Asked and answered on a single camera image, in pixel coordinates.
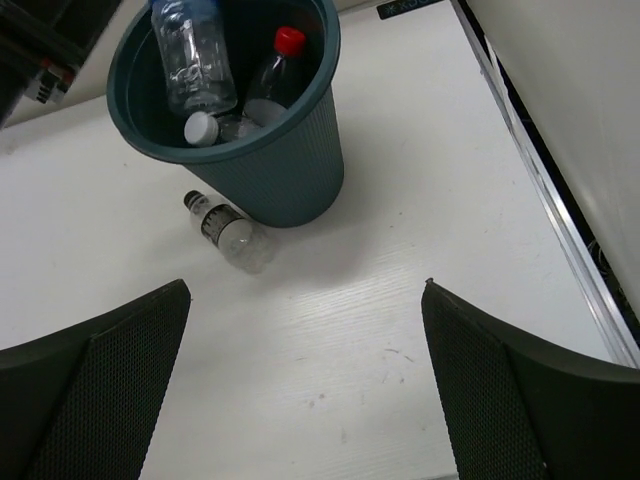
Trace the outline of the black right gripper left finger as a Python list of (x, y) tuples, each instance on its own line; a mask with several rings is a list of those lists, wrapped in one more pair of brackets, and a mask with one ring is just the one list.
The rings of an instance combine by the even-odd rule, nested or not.
[(2, 478), (138, 478), (190, 305), (175, 280), (2, 350)]

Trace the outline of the red label water bottle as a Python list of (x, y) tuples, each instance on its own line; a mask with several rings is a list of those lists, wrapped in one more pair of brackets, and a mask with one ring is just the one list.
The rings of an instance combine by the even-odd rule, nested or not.
[(243, 113), (261, 127), (275, 123), (302, 95), (306, 80), (302, 56), (305, 34), (293, 27), (280, 27), (273, 53), (251, 81)]

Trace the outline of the dark label bottle black cap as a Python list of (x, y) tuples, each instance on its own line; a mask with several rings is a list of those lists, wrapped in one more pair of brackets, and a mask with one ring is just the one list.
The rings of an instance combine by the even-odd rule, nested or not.
[(222, 197), (191, 190), (185, 194), (183, 203), (194, 228), (233, 267), (258, 274), (275, 257), (275, 243), (266, 231)]

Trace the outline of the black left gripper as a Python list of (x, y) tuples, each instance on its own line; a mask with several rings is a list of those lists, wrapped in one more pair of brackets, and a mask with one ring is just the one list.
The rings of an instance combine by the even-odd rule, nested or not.
[(120, 5), (119, 0), (3, 0), (1, 123), (23, 98), (60, 102)]

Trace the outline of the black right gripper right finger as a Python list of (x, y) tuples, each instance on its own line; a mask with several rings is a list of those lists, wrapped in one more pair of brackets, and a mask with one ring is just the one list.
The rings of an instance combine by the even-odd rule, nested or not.
[(433, 280), (421, 310), (459, 478), (638, 478), (638, 370), (516, 328)]

